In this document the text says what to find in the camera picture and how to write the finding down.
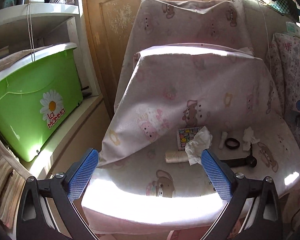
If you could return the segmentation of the black comb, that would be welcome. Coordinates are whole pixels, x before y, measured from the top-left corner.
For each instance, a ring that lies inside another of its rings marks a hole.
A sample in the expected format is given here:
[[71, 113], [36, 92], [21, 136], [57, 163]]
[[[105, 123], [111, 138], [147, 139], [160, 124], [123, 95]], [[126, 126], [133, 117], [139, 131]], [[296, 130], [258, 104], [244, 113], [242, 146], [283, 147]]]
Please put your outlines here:
[[244, 167], [244, 166], [249, 166], [251, 168], [254, 168], [257, 165], [257, 159], [253, 156], [252, 144], [250, 145], [250, 154], [247, 155], [246, 157], [237, 158], [237, 159], [221, 160], [221, 162], [225, 163], [230, 168]]

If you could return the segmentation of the small white plastic tube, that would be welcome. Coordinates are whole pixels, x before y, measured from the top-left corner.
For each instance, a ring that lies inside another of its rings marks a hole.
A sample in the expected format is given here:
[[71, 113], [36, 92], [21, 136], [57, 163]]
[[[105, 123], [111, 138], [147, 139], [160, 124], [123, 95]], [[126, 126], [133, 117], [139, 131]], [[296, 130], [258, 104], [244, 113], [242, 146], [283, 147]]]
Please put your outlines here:
[[218, 148], [220, 150], [224, 147], [225, 141], [226, 141], [227, 138], [228, 138], [228, 133], [227, 132], [222, 132], [221, 139], [220, 139], [219, 146], [218, 146]]

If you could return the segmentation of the small white tissue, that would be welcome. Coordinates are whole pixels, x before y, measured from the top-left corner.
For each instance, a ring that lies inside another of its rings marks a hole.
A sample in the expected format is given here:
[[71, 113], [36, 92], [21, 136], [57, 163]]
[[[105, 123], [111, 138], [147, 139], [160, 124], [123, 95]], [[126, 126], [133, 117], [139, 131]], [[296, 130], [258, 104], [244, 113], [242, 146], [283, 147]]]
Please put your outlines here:
[[243, 151], [249, 151], [251, 145], [257, 144], [260, 139], [254, 136], [254, 131], [251, 127], [248, 127], [243, 132]]

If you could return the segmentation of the cream thread spool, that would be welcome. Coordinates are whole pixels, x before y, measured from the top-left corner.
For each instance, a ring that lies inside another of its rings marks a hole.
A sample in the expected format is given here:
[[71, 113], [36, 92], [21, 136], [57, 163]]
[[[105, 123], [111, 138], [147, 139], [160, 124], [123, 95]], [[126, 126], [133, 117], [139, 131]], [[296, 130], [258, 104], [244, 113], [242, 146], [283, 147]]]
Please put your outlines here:
[[165, 153], [165, 161], [168, 164], [188, 162], [188, 156], [185, 151], [167, 151]]

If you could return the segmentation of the colourful cartoon small box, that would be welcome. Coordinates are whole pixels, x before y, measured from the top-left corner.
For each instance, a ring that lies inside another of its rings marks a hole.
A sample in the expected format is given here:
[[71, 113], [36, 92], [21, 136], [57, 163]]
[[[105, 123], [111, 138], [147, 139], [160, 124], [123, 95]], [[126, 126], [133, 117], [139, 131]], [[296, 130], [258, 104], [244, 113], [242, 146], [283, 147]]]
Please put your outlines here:
[[185, 150], [186, 144], [191, 141], [194, 136], [202, 129], [202, 127], [183, 128], [177, 131], [178, 150]]

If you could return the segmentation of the red patterned white quilt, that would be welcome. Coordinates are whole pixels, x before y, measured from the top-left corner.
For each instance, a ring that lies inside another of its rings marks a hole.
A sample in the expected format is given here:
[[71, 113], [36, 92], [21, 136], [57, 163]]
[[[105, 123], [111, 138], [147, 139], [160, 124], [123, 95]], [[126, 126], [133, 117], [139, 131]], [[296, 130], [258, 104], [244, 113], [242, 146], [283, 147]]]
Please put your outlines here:
[[268, 49], [266, 64], [277, 89], [283, 117], [300, 148], [300, 126], [295, 118], [300, 111], [300, 38], [275, 33]]

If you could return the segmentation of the pink cartoon print bedsheet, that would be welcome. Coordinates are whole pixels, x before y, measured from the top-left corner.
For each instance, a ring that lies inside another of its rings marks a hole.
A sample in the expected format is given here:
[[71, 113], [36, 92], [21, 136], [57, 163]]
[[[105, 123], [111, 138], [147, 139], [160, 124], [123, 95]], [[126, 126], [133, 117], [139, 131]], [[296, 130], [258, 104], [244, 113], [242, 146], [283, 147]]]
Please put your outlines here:
[[[273, 178], [277, 194], [300, 188], [300, 150], [286, 122], [275, 115], [251, 125], [257, 165], [238, 167], [247, 178]], [[225, 202], [199, 164], [168, 164], [177, 147], [169, 134], [117, 163], [98, 167], [82, 208], [99, 234], [144, 235], [211, 225]]]

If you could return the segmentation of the front pink cartoon pillow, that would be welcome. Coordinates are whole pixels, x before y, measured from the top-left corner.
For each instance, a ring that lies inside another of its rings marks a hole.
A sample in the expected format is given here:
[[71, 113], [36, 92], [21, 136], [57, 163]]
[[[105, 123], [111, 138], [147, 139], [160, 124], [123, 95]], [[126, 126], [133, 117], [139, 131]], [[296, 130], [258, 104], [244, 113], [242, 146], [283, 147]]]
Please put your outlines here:
[[128, 77], [102, 141], [101, 165], [172, 141], [180, 128], [236, 129], [282, 114], [266, 64], [248, 48], [154, 46], [122, 71]]

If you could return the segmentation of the pink cartoon pillow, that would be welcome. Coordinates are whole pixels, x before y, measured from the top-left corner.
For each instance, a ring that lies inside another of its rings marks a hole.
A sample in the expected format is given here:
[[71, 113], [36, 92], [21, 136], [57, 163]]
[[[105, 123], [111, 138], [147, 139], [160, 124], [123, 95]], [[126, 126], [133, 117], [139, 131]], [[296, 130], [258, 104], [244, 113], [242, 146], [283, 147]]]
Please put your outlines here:
[[126, 47], [115, 108], [133, 73], [136, 54], [174, 43], [216, 44], [254, 54], [244, 14], [234, 2], [142, 0]]
[[128, 77], [102, 141], [101, 165], [172, 141], [180, 128], [236, 129], [282, 114], [266, 64], [248, 48], [154, 46], [122, 71]]

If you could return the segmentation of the green plastic storage bin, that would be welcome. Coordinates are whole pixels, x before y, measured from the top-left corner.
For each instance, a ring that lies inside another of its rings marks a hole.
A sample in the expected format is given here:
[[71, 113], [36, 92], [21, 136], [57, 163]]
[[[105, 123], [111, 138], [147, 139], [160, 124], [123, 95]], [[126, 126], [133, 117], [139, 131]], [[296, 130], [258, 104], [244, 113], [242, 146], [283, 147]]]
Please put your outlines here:
[[69, 42], [0, 60], [0, 135], [26, 162], [83, 100], [76, 47]]

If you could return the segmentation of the white shelf unit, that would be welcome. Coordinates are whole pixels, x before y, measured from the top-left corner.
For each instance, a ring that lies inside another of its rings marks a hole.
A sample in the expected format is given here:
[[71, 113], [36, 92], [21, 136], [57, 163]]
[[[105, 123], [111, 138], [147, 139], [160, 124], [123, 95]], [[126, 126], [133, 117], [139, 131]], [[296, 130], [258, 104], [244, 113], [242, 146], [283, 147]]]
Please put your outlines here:
[[66, 25], [70, 41], [20, 50], [0, 60], [0, 228], [9, 236], [28, 178], [65, 171], [97, 148], [109, 121], [87, 64], [79, 7], [30, 3], [0, 10], [0, 49]]

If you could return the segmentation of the wooden door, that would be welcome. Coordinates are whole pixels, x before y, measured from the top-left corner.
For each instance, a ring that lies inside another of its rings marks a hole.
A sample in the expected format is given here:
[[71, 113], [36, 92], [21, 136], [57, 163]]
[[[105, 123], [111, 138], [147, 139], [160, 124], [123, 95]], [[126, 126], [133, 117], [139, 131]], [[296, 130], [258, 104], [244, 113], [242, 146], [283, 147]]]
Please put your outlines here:
[[82, 1], [89, 49], [97, 80], [108, 114], [113, 116], [121, 65], [141, 0]]

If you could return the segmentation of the back pink cartoon pillow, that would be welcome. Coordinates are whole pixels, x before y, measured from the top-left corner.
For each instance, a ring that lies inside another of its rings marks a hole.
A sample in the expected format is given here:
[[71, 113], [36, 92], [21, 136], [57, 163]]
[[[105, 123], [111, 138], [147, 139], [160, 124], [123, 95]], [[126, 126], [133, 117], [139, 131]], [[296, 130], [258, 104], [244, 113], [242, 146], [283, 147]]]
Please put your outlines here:
[[174, 43], [216, 44], [254, 54], [244, 14], [234, 2], [142, 0], [126, 47], [115, 108], [133, 73], [136, 54]]

